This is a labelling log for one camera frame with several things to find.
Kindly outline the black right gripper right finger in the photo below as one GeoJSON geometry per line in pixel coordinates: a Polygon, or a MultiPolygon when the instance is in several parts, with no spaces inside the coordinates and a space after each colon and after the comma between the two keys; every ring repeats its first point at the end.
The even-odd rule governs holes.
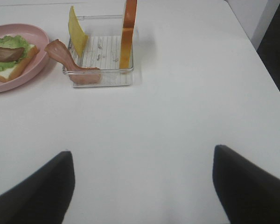
{"type": "Polygon", "coordinates": [[[232,224],[280,224],[280,179],[231,148],[217,145],[212,179],[232,224]]]}

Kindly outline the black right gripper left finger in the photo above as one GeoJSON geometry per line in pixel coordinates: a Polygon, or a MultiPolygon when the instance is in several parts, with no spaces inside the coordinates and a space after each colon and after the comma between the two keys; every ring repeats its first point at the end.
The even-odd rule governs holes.
{"type": "Polygon", "coordinates": [[[63,151],[0,195],[0,224],[60,224],[75,188],[73,157],[63,151]]]}

